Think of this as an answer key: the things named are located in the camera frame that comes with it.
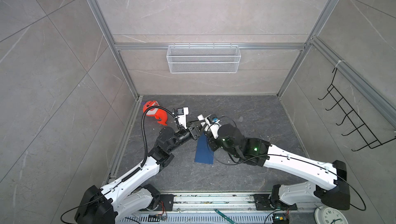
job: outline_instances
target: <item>black motor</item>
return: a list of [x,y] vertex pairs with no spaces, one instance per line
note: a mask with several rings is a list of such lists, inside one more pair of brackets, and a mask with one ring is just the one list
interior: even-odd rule
[[240,130],[231,124],[225,124],[218,130],[219,137],[209,137],[209,147],[216,151],[219,147],[224,149],[232,157],[240,158],[240,162],[249,165],[263,166],[268,152],[269,142],[257,138],[247,138]]

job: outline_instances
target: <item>gray tile wall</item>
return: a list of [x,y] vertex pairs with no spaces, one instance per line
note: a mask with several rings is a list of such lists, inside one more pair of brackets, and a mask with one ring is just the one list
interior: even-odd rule
[[[333,78],[333,69],[334,66],[319,51],[311,49],[282,101],[310,158],[329,162],[338,159],[347,163],[349,182],[359,187],[357,190],[364,195],[368,206],[366,212],[354,208],[346,211],[349,222],[370,223],[370,220],[372,223],[393,223],[395,214],[392,206],[395,204],[396,177],[394,142],[374,149],[366,147],[357,152],[351,151],[364,146],[364,140],[358,132],[342,136],[341,134],[353,130],[352,123],[346,119],[342,125],[336,125],[344,118],[341,108],[336,106],[326,111],[325,108],[330,109],[335,101],[329,95],[323,100],[318,99],[326,95],[326,89]],[[334,78],[334,85],[380,141],[394,138],[394,128],[339,72]],[[341,98],[334,91],[332,93],[337,100]],[[346,102],[340,103],[346,111],[351,110]],[[354,123],[361,124],[356,115],[349,116]],[[368,141],[374,140],[367,128],[362,127],[359,131]],[[362,207],[359,198],[351,195],[351,203]]]
[[[304,43],[326,2],[98,0],[117,43]],[[298,52],[244,51],[238,73],[211,75],[170,74],[166,51],[122,54],[140,94],[275,94]]]
[[[319,37],[396,105],[394,2],[395,0],[340,0]],[[334,100],[329,96],[322,101],[318,100],[326,94],[333,68],[322,54],[312,49],[282,101],[311,158],[340,158],[348,164],[352,178],[358,180],[357,185],[362,187],[361,192],[364,192],[365,199],[369,201],[368,211],[349,210],[349,222],[353,218],[352,223],[369,223],[368,220],[372,220],[373,223],[393,224],[396,222],[393,208],[396,204],[395,141],[374,149],[366,147],[357,152],[351,151],[364,146],[364,140],[358,132],[342,136],[341,134],[353,130],[352,123],[346,119],[342,125],[336,125],[344,118],[341,108],[337,106],[326,111],[325,108],[331,108],[335,104]],[[395,137],[394,127],[339,72],[334,85],[381,142]],[[337,100],[341,98],[337,94],[335,97]],[[346,111],[351,110],[344,100],[340,103]],[[355,114],[350,117],[357,125],[362,123]],[[365,127],[359,131],[368,141],[375,140]],[[352,202],[359,204],[358,199]]]
[[237,73],[171,74],[166,50],[123,50],[140,94],[276,94],[298,50],[241,50]]
[[319,34],[325,43],[394,105],[395,1],[340,0]]
[[116,41],[136,43],[304,42],[326,1],[98,0]]
[[134,99],[86,0],[1,0],[0,20],[2,223],[60,223],[101,186]]

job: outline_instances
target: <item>clock hand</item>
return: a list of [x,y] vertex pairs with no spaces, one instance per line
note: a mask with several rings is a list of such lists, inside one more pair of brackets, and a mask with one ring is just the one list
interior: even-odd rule
[[330,224],[333,224],[333,223],[335,223],[338,220],[342,220],[342,219],[341,218],[340,219],[334,219]]

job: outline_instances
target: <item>orange stuffed toy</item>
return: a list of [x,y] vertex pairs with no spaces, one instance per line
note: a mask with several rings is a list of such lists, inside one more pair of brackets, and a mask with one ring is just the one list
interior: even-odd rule
[[[143,106],[143,112],[145,112],[146,109],[151,106],[159,106],[159,104],[155,100],[150,100],[147,103],[145,103],[145,105]],[[155,117],[157,120],[159,120],[158,121],[159,124],[167,126],[166,120],[168,120],[168,115],[164,110],[158,109],[158,108],[153,108],[153,109],[149,110],[146,113],[146,115],[149,117]]]

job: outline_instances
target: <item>clock face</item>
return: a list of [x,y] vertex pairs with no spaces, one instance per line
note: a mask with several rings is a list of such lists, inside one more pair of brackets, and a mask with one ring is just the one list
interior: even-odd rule
[[334,208],[323,209],[322,218],[326,224],[348,224],[344,215]]

